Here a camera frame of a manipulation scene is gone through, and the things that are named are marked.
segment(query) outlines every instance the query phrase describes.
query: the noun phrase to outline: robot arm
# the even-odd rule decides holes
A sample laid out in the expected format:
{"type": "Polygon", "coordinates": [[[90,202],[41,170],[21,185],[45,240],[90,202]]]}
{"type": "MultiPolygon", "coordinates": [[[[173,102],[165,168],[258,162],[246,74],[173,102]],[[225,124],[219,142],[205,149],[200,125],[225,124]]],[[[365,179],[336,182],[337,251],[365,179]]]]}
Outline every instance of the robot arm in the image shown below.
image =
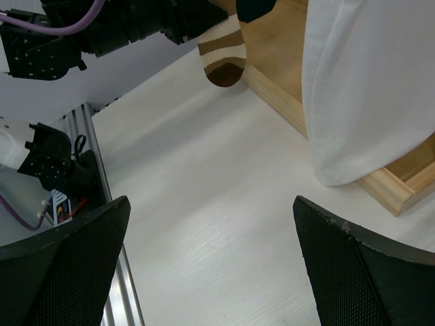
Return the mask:
{"type": "Polygon", "coordinates": [[[92,188],[95,175],[76,141],[75,160],[69,137],[43,124],[0,117],[0,168],[36,177],[44,189],[80,198],[92,188]]]}
{"type": "MultiPolygon", "coordinates": [[[[45,15],[10,10],[7,16],[45,27],[70,26],[84,17],[90,0],[41,0],[45,15]]],[[[98,16],[68,36],[0,25],[0,71],[12,77],[56,80],[70,68],[85,70],[82,52],[104,56],[154,33],[185,43],[228,18],[210,0],[106,0],[98,16]]]]}

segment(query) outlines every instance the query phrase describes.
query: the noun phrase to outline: red wire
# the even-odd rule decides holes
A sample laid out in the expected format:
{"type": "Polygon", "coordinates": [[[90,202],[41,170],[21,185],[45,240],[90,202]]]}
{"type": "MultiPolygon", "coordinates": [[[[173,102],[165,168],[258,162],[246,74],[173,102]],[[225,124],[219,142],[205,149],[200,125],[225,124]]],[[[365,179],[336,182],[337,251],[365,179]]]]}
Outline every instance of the red wire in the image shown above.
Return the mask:
{"type": "Polygon", "coordinates": [[[88,200],[87,200],[86,198],[82,198],[82,201],[80,202],[79,206],[77,206],[77,207],[74,209],[74,211],[68,213],[67,216],[66,216],[66,218],[65,218],[65,220],[67,220],[67,219],[69,219],[70,217],[73,217],[75,214],[77,214],[78,211],[80,211],[80,210],[83,208],[83,206],[86,204],[87,201],[88,201],[88,200]]]}

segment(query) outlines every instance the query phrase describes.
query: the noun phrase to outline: textured black plastic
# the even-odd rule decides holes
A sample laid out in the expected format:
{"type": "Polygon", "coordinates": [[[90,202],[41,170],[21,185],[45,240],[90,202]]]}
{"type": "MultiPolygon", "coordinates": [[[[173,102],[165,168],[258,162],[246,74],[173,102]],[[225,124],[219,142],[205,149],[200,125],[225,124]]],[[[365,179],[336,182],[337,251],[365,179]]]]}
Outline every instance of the textured black plastic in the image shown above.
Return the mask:
{"type": "Polygon", "coordinates": [[[119,198],[0,248],[0,325],[100,325],[130,204],[119,198]]]}
{"type": "MultiPolygon", "coordinates": [[[[10,10],[9,17],[43,24],[45,15],[10,10]]],[[[65,76],[72,67],[83,66],[82,53],[64,37],[43,35],[0,24],[0,35],[11,76],[28,79],[56,80],[65,76]]]]}
{"type": "Polygon", "coordinates": [[[185,43],[228,18],[227,12],[210,0],[163,1],[168,22],[162,30],[176,44],[185,43]]]}
{"type": "Polygon", "coordinates": [[[294,218],[322,325],[435,325],[435,254],[302,197],[294,218]]]}
{"type": "Polygon", "coordinates": [[[35,130],[33,142],[26,142],[30,151],[18,169],[19,173],[37,177],[45,190],[53,189],[70,198],[88,196],[97,185],[98,171],[90,171],[86,158],[94,160],[92,152],[82,159],[71,159],[71,140],[64,133],[44,124],[30,125],[35,130]]]}

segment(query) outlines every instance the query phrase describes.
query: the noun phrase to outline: black cable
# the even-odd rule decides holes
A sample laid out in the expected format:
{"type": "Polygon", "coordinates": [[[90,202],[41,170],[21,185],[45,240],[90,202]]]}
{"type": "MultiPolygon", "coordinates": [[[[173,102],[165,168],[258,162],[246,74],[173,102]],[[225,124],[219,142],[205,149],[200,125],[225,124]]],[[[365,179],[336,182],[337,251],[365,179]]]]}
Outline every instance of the black cable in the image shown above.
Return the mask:
{"type": "Polygon", "coordinates": [[[80,158],[80,154],[83,151],[83,148],[86,144],[86,136],[84,136],[83,134],[79,135],[76,139],[75,139],[75,143],[74,143],[74,156],[75,156],[75,160],[78,161],[80,158]]]}

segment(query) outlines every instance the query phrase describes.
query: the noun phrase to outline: striped sock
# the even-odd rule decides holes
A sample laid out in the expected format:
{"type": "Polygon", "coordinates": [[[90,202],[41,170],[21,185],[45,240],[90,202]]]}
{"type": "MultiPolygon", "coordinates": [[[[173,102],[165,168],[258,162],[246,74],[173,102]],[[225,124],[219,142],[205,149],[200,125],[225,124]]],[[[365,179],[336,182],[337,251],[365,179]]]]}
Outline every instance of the striped sock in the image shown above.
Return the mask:
{"type": "Polygon", "coordinates": [[[237,18],[236,0],[213,0],[229,18],[202,34],[198,40],[209,81],[220,87],[237,83],[245,70],[246,47],[237,18]]]}

